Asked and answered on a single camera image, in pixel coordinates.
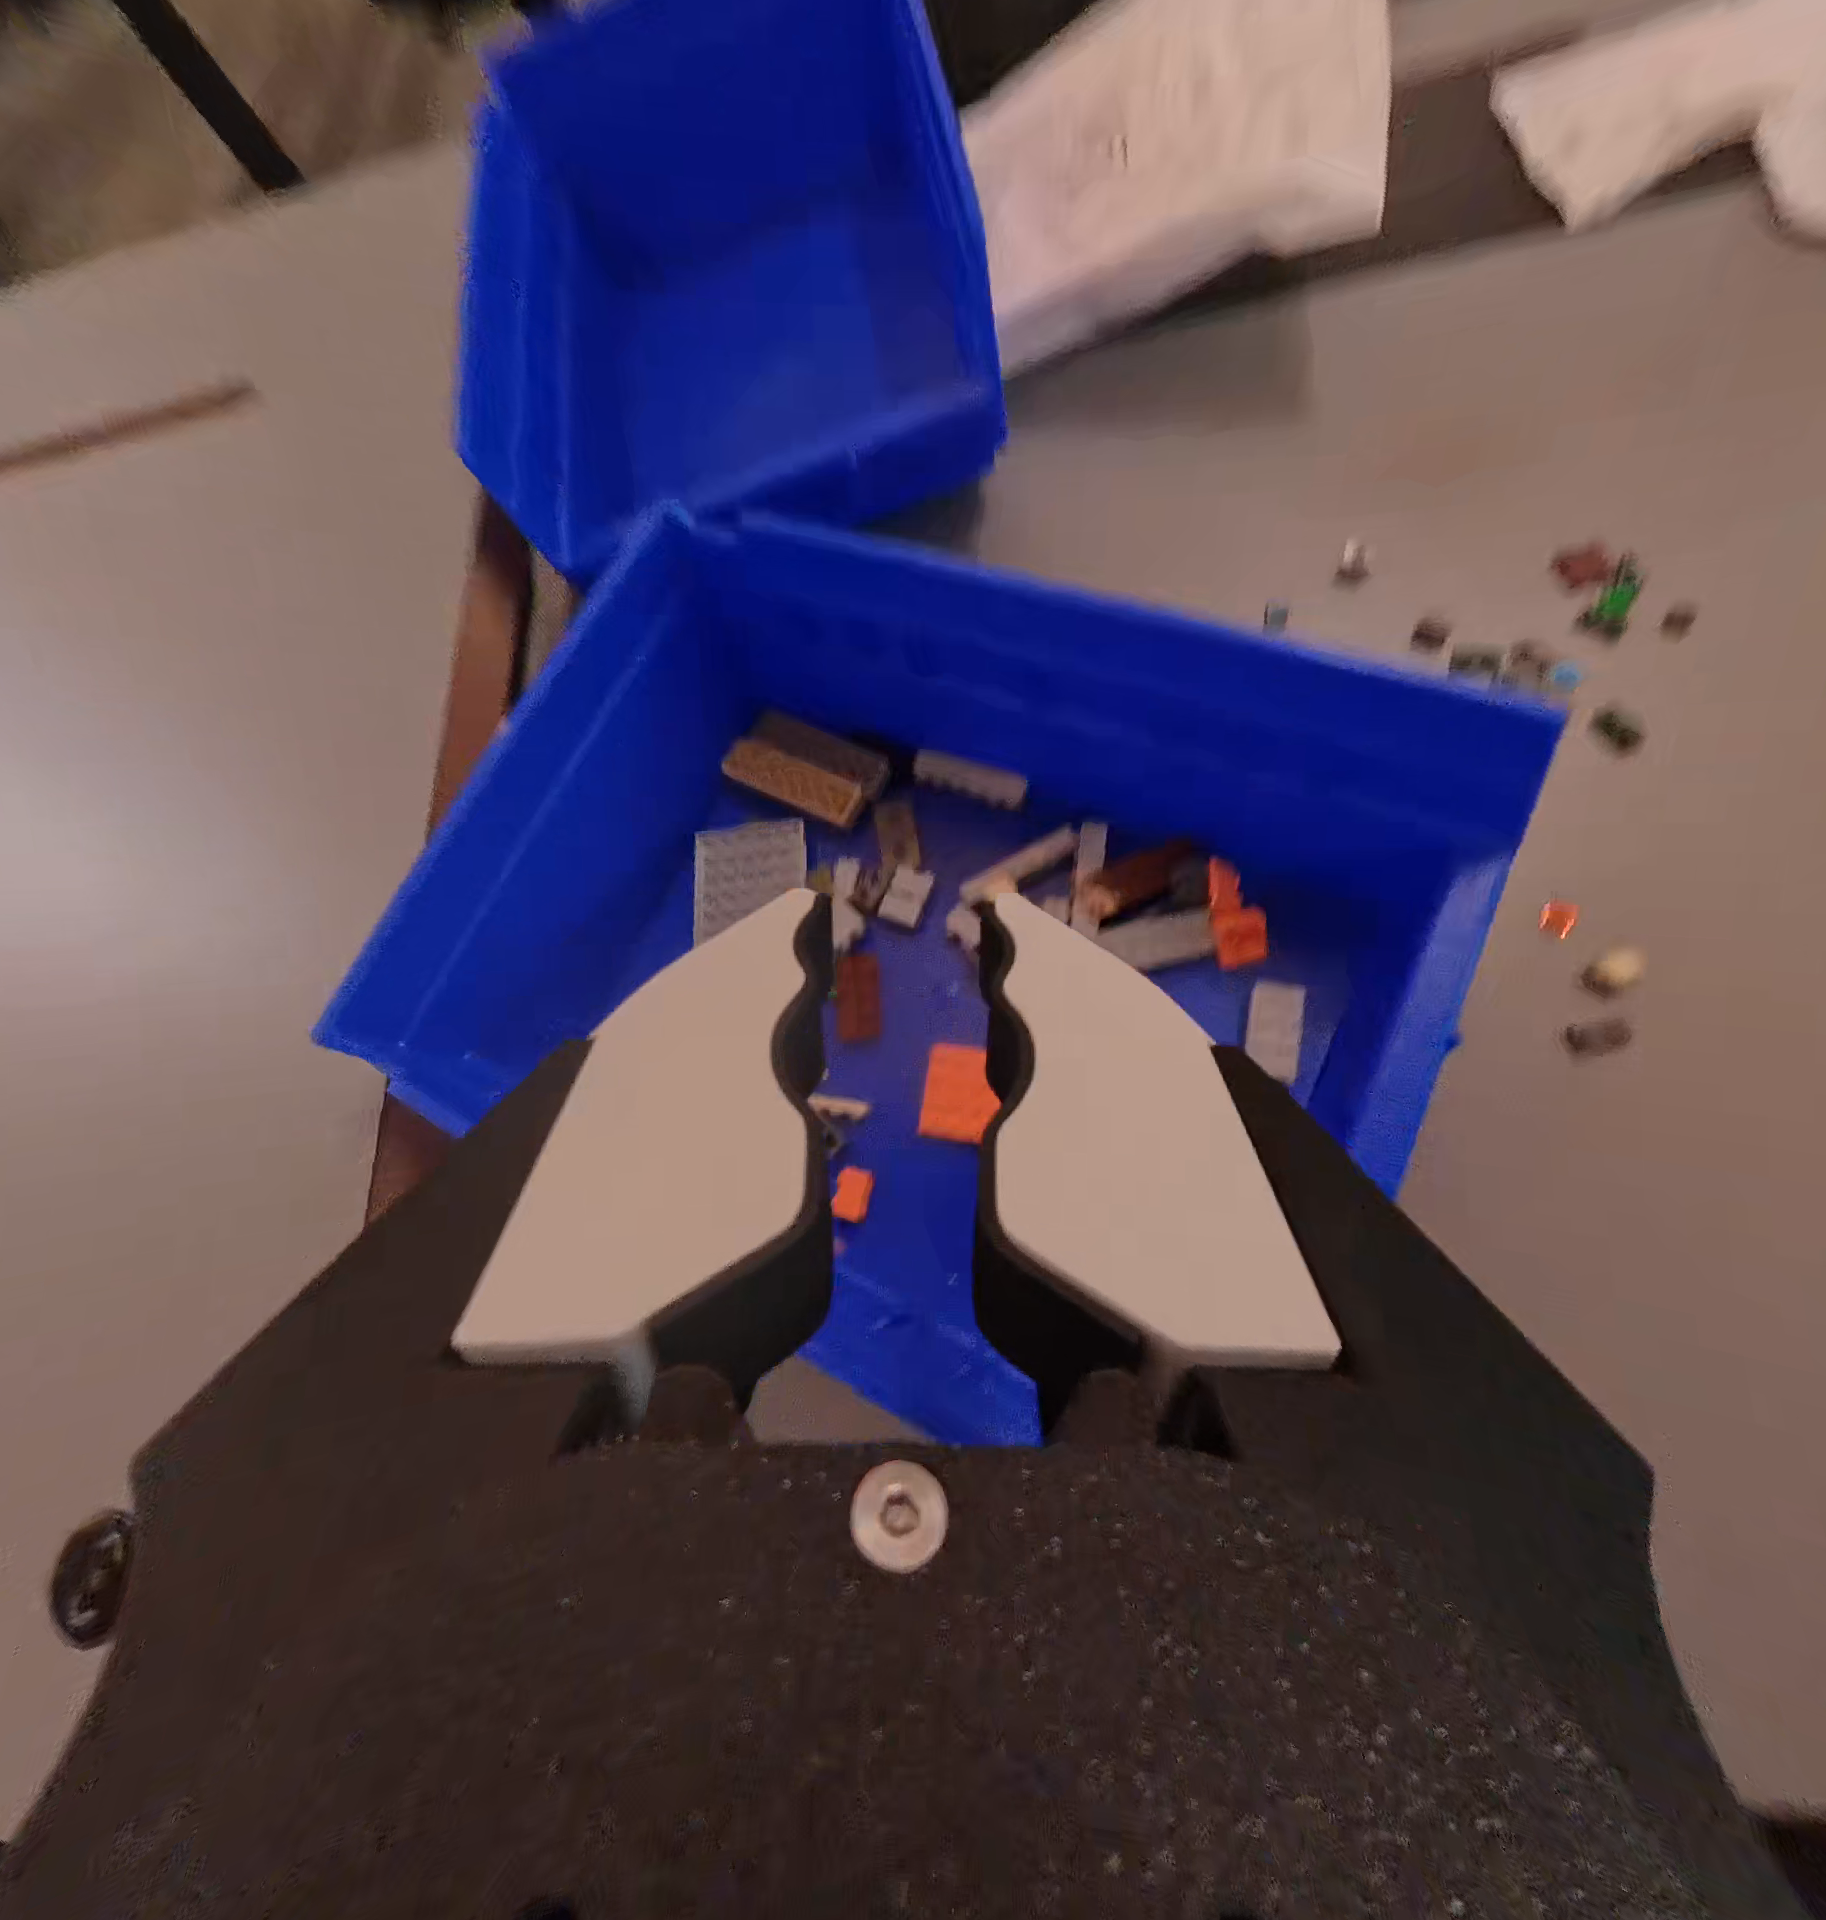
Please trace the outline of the grey desk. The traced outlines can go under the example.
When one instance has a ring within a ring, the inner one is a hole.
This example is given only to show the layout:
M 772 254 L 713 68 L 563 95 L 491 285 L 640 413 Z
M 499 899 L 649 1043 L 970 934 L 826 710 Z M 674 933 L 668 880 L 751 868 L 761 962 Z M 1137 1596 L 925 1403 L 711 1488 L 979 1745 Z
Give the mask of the grey desk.
M 381 1085 L 306 1037 L 437 788 L 473 503 L 446 450 L 463 155 L 0 299 L 0 1836 L 103 1657 L 59 1538 L 354 1228 Z M 1826 1808 L 1826 251 L 1749 179 L 1207 307 L 1025 382 L 913 538 L 1392 654 L 1540 637 L 1626 540 L 1689 637 L 1585 686 L 1402 1199 L 1660 1479 L 1740 1795 Z

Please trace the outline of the scattered small bricks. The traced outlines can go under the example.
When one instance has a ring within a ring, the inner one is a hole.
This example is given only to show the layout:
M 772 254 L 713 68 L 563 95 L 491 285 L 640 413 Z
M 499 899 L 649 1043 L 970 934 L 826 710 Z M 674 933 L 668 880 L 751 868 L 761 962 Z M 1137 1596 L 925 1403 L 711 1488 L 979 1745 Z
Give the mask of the scattered small bricks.
M 1557 549 L 1549 560 L 1549 575 L 1565 593 L 1579 596 L 1572 629 L 1610 642 L 1624 637 L 1645 589 L 1645 568 L 1638 554 L 1611 550 L 1598 540 Z M 1455 678 L 1517 690 L 1552 704 L 1571 707 L 1582 688 L 1582 673 L 1571 660 L 1554 658 L 1546 644 L 1531 638 L 1516 641 L 1506 650 L 1452 648 L 1452 625 L 1440 615 L 1419 617 L 1408 648 L 1442 658 L 1447 673 Z M 1629 757 L 1645 743 L 1645 725 L 1620 704 L 1597 707 L 1585 719 L 1585 730 L 1616 757 Z M 1645 956 L 1638 948 L 1610 948 L 1585 964 L 1579 988 L 1598 1000 L 1611 1000 L 1631 993 L 1643 974 Z M 1620 1015 L 1572 1020 L 1560 1031 L 1560 1046 L 1575 1060 L 1610 1059 L 1629 1047 L 1631 1040 L 1631 1024 Z

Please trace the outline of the empty blue bin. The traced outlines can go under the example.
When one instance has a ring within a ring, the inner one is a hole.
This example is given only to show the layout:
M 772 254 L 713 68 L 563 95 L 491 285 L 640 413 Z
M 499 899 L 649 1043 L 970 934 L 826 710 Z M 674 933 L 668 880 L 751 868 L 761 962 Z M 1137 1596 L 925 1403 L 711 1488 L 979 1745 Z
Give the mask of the empty blue bin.
M 625 2 L 484 60 L 455 446 L 591 581 L 660 507 L 872 524 L 1006 441 L 923 4 Z

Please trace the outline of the blue bin with bricks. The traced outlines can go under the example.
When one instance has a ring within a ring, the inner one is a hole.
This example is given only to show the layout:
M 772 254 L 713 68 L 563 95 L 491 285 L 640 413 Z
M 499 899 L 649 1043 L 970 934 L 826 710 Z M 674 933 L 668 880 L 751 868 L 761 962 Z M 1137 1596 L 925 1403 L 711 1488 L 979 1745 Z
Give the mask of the blue bin with bricks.
M 1190 839 L 1268 921 L 1247 973 L 1171 994 L 1239 1043 L 1252 982 L 1307 993 L 1290 1091 L 1389 1195 L 1566 727 L 1543 703 L 775 517 L 658 509 L 407 869 L 313 1041 L 374 1068 L 458 1137 L 551 1053 L 692 948 L 694 838 L 772 819 L 722 771 L 767 712 L 884 753 L 1025 778 L 1014 819 L 916 803 L 937 876 L 876 952 L 883 1034 L 829 1040 L 872 1107 L 805 1358 L 952 1445 L 1038 1438 L 1033 1391 L 972 1324 L 972 1152 L 918 1135 L 932 1043 L 983 1043 L 943 919 L 957 883 L 1045 829 L 1129 855 Z

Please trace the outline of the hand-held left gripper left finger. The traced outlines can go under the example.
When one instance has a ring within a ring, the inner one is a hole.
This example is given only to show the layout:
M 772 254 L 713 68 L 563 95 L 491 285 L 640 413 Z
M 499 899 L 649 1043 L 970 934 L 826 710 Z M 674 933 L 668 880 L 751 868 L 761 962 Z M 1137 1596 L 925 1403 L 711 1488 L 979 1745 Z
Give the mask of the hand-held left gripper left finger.
M 829 899 L 800 884 L 589 1037 L 453 1330 L 469 1364 L 594 1363 L 625 1403 L 704 1368 L 745 1403 L 831 1295 Z

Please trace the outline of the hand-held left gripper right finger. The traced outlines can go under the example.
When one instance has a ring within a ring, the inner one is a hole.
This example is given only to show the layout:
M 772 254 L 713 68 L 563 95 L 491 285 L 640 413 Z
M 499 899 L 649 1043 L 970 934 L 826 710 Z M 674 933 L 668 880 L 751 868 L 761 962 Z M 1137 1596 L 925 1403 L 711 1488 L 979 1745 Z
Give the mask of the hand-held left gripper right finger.
M 1329 1374 L 1340 1329 L 1208 1032 L 1023 895 L 974 909 L 996 1117 L 979 1142 L 972 1315 L 1064 1410 L 1128 1374 Z

